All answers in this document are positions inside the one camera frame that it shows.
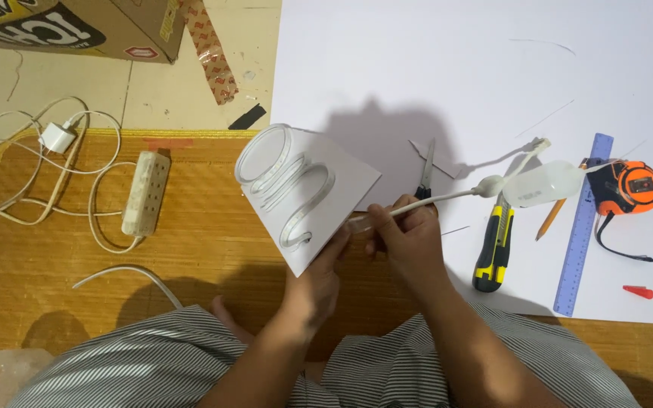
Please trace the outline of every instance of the cardboard box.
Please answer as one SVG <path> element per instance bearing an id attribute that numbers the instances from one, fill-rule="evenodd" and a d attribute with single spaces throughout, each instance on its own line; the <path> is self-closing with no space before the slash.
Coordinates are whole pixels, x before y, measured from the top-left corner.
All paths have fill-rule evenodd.
<path id="1" fill-rule="evenodd" d="M 0 0 L 0 48 L 174 62 L 178 0 Z"/>

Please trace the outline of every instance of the yellow mat border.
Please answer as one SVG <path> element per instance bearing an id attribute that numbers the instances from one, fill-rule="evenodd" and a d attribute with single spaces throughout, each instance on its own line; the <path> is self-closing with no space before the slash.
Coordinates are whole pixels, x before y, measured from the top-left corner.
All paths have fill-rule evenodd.
<path id="1" fill-rule="evenodd" d="M 199 130 L 199 131 L 183 131 L 183 130 L 147 130 L 147 129 L 123 129 L 121 135 L 123 138 L 152 138 L 152 139 L 250 139 L 255 136 L 259 131 L 229 131 L 229 130 Z M 34 129 L 27 129 L 22 131 L 11 138 L 11 140 L 18 140 L 24 137 L 36 136 L 37 132 Z M 85 136 L 116 136 L 114 129 L 107 128 L 90 128 L 87 129 Z M 2 155 L 11 144 L 0 145 L 0 162 Z"/>

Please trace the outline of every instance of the yellow utility knife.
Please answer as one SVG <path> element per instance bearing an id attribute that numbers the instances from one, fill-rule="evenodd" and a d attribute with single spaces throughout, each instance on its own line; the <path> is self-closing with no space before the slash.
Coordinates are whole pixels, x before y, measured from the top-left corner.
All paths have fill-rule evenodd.
<path id="1" fill-rule="evenodd" d="M 472 285 L 480 292 L 495 292 L 503 283 L 510 255 L 513 214 L 510 204 L 500 193 L 491 219 L 487 222 L 483 250 L 480 251 L 472 277 Z"/>

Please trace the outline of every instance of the black tape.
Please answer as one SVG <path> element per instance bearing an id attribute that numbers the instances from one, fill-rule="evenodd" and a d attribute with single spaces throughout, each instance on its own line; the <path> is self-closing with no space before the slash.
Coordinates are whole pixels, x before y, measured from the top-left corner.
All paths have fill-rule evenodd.
<path id="1" fill-rule="evenodd" d="M 244 113 L 236 119 L 230 126 L 230 131 L 244 131 L 256 123 L 257 120 L 261 119 L 261 116 L 266 115 L 266 109 L 264 109 L 261 104 L 257 103 L 256 106 L 252 107 L 251 110 Z"/>

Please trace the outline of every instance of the hand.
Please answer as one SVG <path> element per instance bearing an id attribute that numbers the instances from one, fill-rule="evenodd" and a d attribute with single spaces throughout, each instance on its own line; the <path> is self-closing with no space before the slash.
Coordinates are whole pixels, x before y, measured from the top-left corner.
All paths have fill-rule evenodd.
<path id="1" fill-rule="evenodd" d="M 289 315 L 290 321 L 303 325 L 311 335 L 316 334 L 337 306 L 339 276 L 334 273 L 334 266 L 342 257 L 349 238 L 349 231 L 340 228 L 299 277 L 286 268 L 280 312 Z"/>
<path id="2" fill-rule="evenodd" d="M 403 195 L 386 209 L 379 204 L 369 206 L 373 235 L 367 241 L 365 252 L 372 257 L 377 252 L 386 252 L 394 278 L 423 305 L 436 296 L 444 296 L 452 284 L 443 261 L 440 222 L 436 215 L 427 207 L 410 210 L 396 220 L 390 215 L 391 210 L 416 201 L 419 200 L 411 195 Z"/>

